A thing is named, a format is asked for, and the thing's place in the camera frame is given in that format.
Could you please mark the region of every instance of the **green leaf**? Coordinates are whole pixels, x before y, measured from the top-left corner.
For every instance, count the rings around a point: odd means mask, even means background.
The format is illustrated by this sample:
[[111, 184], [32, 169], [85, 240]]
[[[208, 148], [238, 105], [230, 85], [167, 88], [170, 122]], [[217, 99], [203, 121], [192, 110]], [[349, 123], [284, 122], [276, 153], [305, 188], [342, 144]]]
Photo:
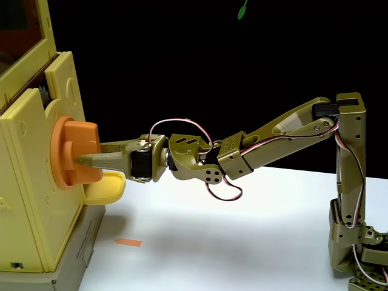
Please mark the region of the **green leaf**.
[[240, 8], [240, 11], [238, 12], [238, 16], [237, 16], [237, 19], [238, 19], [238, 20], [240, 20], [241, 18], [243, 18], [244, 13], [245, 13], [245, 9], [246, 9], [246, 6], [245, 6], [245, 5], [242, 6], [242, 7]]

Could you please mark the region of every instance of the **cardboard box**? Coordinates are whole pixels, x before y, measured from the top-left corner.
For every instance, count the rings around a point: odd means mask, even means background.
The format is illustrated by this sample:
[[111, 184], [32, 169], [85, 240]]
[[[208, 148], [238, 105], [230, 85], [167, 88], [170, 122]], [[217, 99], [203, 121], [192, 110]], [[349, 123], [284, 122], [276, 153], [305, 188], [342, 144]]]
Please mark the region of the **cardboard box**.
[[105, 206], [84, 206], [55, 272], [0, 272], [1, 291], [77, 291], [93, 255]]

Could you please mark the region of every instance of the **orange knob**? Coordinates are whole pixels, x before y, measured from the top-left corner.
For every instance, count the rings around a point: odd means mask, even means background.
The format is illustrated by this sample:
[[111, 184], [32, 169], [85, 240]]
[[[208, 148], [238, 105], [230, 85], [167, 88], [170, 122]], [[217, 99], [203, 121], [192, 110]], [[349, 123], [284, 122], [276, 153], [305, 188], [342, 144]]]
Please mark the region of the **orange knob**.
[[54, 126], [50, 158], [54, 180], [59, 188], [70, 190], [78, 184], [90, 184], [102, 179], [102, 170], [75, 162], [80, 155], [100, 153], [97, 125], [74, 121], [63, 116]]

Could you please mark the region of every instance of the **white tabletop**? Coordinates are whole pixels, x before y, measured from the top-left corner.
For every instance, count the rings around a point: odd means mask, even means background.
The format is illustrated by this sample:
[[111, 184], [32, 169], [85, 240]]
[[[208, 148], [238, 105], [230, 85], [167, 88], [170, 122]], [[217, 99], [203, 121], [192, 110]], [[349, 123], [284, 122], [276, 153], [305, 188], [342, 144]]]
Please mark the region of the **white tabletop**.
[[[79, 290], [347, 290], [353, 274], [330, 268], [327, 247], [335, 175], [263, 167], [232, 182], [244, 189], [234, 202], [169, 171], [158, 183], [127, 181]], [[224, 183], [212, 189], [236, 194]], [[386, 232], [388, 180], [368, 178], [366, 196], [368, 225]]]

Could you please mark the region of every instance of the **red and white wire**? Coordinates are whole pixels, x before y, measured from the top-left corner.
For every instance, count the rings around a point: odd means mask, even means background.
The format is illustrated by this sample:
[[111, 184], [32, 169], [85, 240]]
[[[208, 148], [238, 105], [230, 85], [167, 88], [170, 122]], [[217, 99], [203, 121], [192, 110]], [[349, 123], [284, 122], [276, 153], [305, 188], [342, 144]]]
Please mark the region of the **red and white wire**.
[[380, 281], [377, 281], [375, 279], [373, 279], [371, 276], [369, 276], [365, 271], [364, 269], [361, 267], [361, 264], [360, 264], [360, 261], [358, 260], [358, 257], [357, 257], [357, 246], [354, 244], [353, 246], [353, 254], [354, 254], [354, 258], [356, 259], [356, 263], [358, 265], [358, 268], [360, 268], [360, 271], [364, 274], [364, 276], [366, 278], [368, 278], [368, 280], [370, 280], [371, 282], [377, 284], [377, 285], [381, 285], [381, 286], [388, 286], [388, 274], [385, 270], [385, 268], [383, 266], [381, 266], [381, 269], [383, 270], [383, 275], [384, 275], [384, 278], [386, 280], [386, 282], [380, 282]]
[[251, 152], [252, 150], [257, 149], [258, 147], [263, 146], [264, 144], [268, 144], [272, 141], [276, 141], [277, 139], [287, 138], [287, 139], [299, 139], [299, 138], [316, 138], [323, 135], [328, 135], [329, 133], [335, 132], [339, 127], [338, 122], [331, 127], [330, 129], [326, 130], [325, 132], [316, 134], [316, 135], [303, 135], [303, 136], [292, 136], [292, 135], [276, 135], [272, 136], [270, 138], [266, 138], [262, 141], [257, 142], [256, 144], [250, 146], [248, 149], [245, 149], [241, 152], [241, 156], [246, 155], [247, 153]]
[[237, 196], [235, 196], [235, 197], [233, 197], [233, 198], [230, 198], [230, 199], [223, 199], [223, 198], [218, 197], [217, 195], [215, 195], [215, 194], [211, 191], [211, 189], [210, 189], [210, 187], [209, 187], [209, 183], [205, 183], [205, 184], [206, 184], [207, 191], [208, 191], [214, 198], [216, 198], [216, 199], [218, 199], [218, 200], [222, 200], [222, 201], [236, 201], [237, 199], [240, 199], [240, 197], [242, 197], [242, 195], [243, 195], [243, 189], [240, 188], [240, 187], [238, 187], [238, 186], [236, 186], [236, 185], [233, 185], [231, 182], [229, 182], [228, 179], [226, 178], [226, 174], [223, 174], [222, 180], [224, 180], [224, 183], [227, 184], [228, 186], [231, 186], [231, 187], [234, 187], [234, 188], [240, 190], [240, 193], [239, 193], [239, 195], [237, 195]]
[[170, 118], [170, 119], [164, 119], [164, 120], [158, 121], [150, 129], [150, 133], [148, 135], [148, 142], [149, 143], [151, 143], [151, 134], [152, 134], [152, 131], [155, 128], [155, 126], [157, 126], [160, 123], [167, 122], [167, 121], [184, 121], [184, 122], [188, 122], [188, 123], [194, 124], [195, 126], [197, 126], [197, 128], [199, 128], [206, 135], [206, 138], [209, 140], [210, 149], [208, 149], [206, 152], [200, 152], [199, 153], [200, 155], [204, 155], [206, 153], [210, 153], [210, 151], [213, 149], [213, 141], [212, 141], [212, 138], [210, 137], [210, 135], [207, 133], [207, 131], [202, 126], [200, 126], [200, 124], [198, 124], [197, 122], [192, 121], [192, 120], [187, 119], [187, 118]]
[[363, 198], [363, 192], [364, 192], [364, 183], [365, 183], [365, 175], [363, 173], [363, 168], [361, 167], [361, 163], [358, 159], [358, 157], [356, 156], [356, 154], [354, 154], [351, 149], [349, 149], [349, 147], [343, 142], [343, 140], [341, 139], [340, 137], [340, 134], [337, 132], [335, 132], [335, 141], [336, 143], [339, 145], [339, 147], [341, 147], [342, 149], [350, 152], [356, 159], [357, 161], [357, 166], [359, 167], [360, 169], [360, 172], [361, 172], [361, 176], [362, 176], [362, 179], [363, 179], [363, 184], [361, 186], [361, 189], [360, 189], [360, 194], [358, 194], [358, 198], [357, 198], [357, 205], [356, 205], [356, 209], [355, 209], [355, 213], [354, 213], [354, 217], [353, 217], [353, 223], [351, 226], [347, 226], [347, 228], [349, 229], [354, 229], [356, 226], [357, 226], [357, 222], [358, 222], [358, 215], [360, 214], [360, 209], [361, 209], [361, 201], [362, 201], [362, 198]]

